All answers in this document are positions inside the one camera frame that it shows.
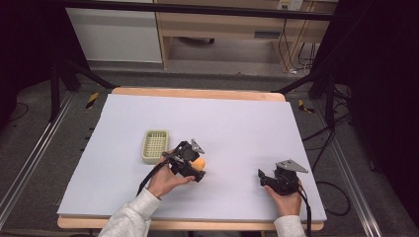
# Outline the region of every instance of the gray carpet floor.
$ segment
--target gray carpet floor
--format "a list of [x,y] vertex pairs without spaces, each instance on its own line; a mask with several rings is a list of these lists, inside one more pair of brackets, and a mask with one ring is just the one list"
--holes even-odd
[[[198,74],[168,74],[168,73],[122,73],[97,72],[104,79],[122,86],[137,87],[167,87],[167,88],[199,88],[223,90],[256,90],[271,91],[280,89],[290,83],[290,79],[245,76],[245,75],[198,75]],[[106,102],[110,90],[106,90],[86,78],[80,78],[82,88],[74,95],[71,106],[55,133],[42,159],[37,165],[32,177],[27,183],[22,195],[10,213],[2,228],[2,234],[23,231],[35,236],[69,236],[83,230],[63,230],[56,225],[58,205],[56,201],[62,198],[66,186],[81,157],[83,148],[95,124],[101,109]],[[21,167],[31,153],[38,138],[42,134],[49,117],[49,84],[42,82],[25,89],[19,96],[19,102],[28,105],[29,110],[21,118],[9,122],[0,134],[0,198],[3,197]],[[319,114],[301,111],[298,100],[309,102],[307,90],[309,84],[301,86],[286,95],[292,104],[295,120],[301,137],[308,137],[323,128]],[[90,110],[85,106],[93,92],[99,92],[99,98]],[[322,100],[315,103],[322,105]],[[13,116],[23,113],[25,106],[18,105]],[[337,109],[336,118],[347,113],[341,106]],[[357,181],[362,188],[368,204],[377,220],[383,236],[419,236],[419,231],[408,217],[405,209],[398,201],[389,186],[385,176],[372,172],[364,144],[355,128],[349,123],[350,117],[342,119],[336,126],[335,139],[351,166]],[[327,134],[321,134],[306,142],[304,146],[312,165],[317,157]],[[336,159],[330,146],[327,146],[314,171],[316,181],[330,182],[347,192]],[[343,212],[348,207],[345,196],[335,188],[319,185],[322,200],[332,212]],[[348,214],[338,216],[326,212],[328,220],[321,231],[313,236],[366,236],[358,212],[352,206]]]

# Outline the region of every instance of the human hand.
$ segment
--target human hand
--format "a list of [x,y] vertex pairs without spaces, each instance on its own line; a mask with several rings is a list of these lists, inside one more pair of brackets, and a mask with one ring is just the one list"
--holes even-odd
[[295,192],[288,196],[278,195],[271,187],[264,186],[266,192],[274,200],[277,206],[277,211],[280,216],[285,215],[299,215],[299,208],[301,207],[301,196]]
[[[164,159],[163,156],[160,157],[159,163],[163,162]],[[178,177],[174,175],[169,168],[169,164],[166,164],[151,178],[147,189],[155,197],[160,198],[167,195],[174,188],[188,184],[194,179],[194,176]]]

